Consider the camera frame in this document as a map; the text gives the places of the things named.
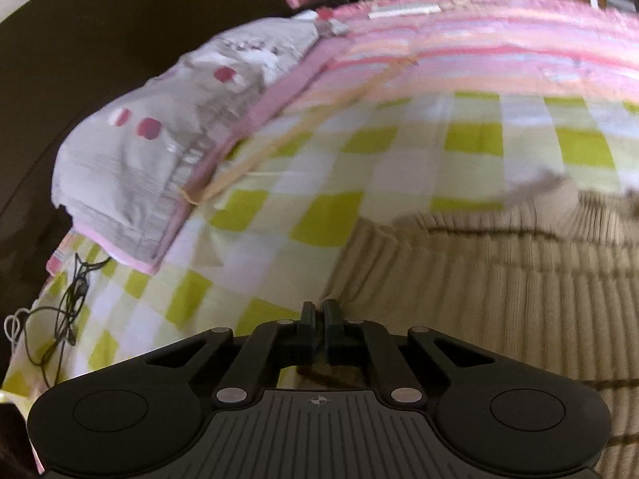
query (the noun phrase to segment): green and white checkered sheet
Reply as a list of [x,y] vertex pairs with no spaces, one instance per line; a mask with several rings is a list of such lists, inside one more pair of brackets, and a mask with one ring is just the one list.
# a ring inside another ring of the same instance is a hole
[[[308,111],[285,111],[227,164],[283,135]],[[298,317],[304,301],[320,298],[358,215],[389,222],[418,210],[500,208],[548,173],[607,192],[639,188],[638,111],[627,103],[524,95],[363,99],[199,206],[156,275],[114,261],[91,274],[62,377],[213,326],[244,335],[264,321]],[[75,249],[90,262],[107,256],[80,235]],[[57,306],[72,273],[69,258],[35,306]],[[28,322],[36,355],[50,344],[53,318],[41,312]],[[2,390],[24,415],[44,390],[24,338]]]

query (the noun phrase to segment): metal screw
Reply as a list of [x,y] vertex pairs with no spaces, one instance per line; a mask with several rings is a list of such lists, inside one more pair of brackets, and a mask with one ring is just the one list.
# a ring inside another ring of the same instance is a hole
[[422,393],[412,387],[400,387],[391,393],[391,398],[401,404],[414,404],[422,399]]
[[244,401],[247,397],[247,393],[239,387],[227,387],[226,389],[220,389],[215,396],[225,404],[236,404],[237,402]]

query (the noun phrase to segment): white cable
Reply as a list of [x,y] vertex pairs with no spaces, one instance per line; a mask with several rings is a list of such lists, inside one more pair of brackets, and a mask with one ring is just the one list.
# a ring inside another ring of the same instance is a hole
[[24,330],[24,326],[20,321],[19,315],[21,313],[29,314],[30,309],[18,308],[13,315],[7,315],[4,320],[4,335],[11,342],[11,354],[15,352],[15,348],[18,346],[18,340]]

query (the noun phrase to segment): pink polka dot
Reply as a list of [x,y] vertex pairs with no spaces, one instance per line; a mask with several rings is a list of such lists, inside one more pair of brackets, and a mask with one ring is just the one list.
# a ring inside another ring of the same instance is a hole
[[213,75],[215,76],[215,78],[220,81],[225,83],[226,81],[230,81],[231,79],[233,79],[233,76],[236,74],[237,72],[235,70],[233,70],[233,68],[229,67],[229,66],[222,66],[220,68],[218,68],[215,73],[213,73]]
[[131,118],[131,115],[133,113],[129,108],[118,108],[109,115],[107,121],[110,126],[124,126]]
[[333,9],[328,9],[327,7],[322,7],[317,10],[318,19],[322,22],[327,22],[333,17]]
[[160,121],[156,121],[151,117],[146,117],[137,125],[136,132],[139,137],[145,137],[145,139],[153,140],[157,139],[161,130],[162,123]]

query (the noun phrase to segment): ribbed knit fabric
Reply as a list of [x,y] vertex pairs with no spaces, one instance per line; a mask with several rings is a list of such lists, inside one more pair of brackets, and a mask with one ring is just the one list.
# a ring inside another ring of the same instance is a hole
[[613,415],[598,470],[637,478],[637,203],[562,179],[506,211],[362,218],[325,296],[391,333],[429,326],[595,387]]

